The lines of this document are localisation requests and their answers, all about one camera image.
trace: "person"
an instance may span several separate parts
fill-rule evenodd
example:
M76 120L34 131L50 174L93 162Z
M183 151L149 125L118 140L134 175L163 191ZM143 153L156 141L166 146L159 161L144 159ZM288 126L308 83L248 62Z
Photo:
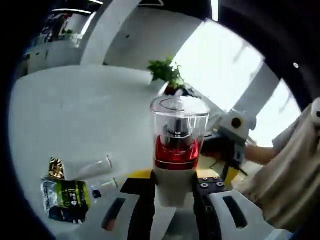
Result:
M262 209L269 224L290 232L307 220L320 199L320 130L311 109L309 105L276 137L273 147L246 147L245 158L264 167L235 187Z

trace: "white table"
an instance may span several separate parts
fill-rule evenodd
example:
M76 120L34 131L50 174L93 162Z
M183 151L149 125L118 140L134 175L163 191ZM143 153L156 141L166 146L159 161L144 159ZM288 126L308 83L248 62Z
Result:
M87 65L42 70L19 79L9 109L9 142L18 180L53 234L76 224L49 219L40 191L51 157L96 161L108 154L130 171L152 167L148 72Z

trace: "clear plastic lid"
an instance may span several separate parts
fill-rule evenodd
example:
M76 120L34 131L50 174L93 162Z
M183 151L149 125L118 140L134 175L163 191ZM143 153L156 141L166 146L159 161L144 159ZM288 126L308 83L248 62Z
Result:
M150 108L155 160L176 164L198 161L210 113L208 106L198 98L162 96Z

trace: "person's arm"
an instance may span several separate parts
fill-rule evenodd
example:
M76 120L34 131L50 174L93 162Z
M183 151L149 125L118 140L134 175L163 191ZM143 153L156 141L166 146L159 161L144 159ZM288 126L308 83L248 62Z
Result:
M248 145L245 148L244 158L256 164L267 165L277 154L277 151L273 147Z

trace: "yellow part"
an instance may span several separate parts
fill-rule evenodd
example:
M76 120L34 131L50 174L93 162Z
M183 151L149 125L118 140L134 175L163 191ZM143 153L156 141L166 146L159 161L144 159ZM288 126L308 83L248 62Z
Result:
M135 171L129 174L127 177L129 179L150 179L152 170L153 170L152 168L149 168L149 169ZM198 175L198 178L200 179L219 177L219 174L212 169L197 169L196 173Z
M149 169L135 171L129 174L127 177L129 179L150 179L152 170L153 170L152 168L149 168Z
M232 186L231 182L233 179L235 179L238 173L239 173L239 170L236 170L233 167L229 167L228 174L226 175L226 178L224 181L224 184L227 188L230 188Z
M212 169L197 169L196 173L199 179L220 177L219 174Z

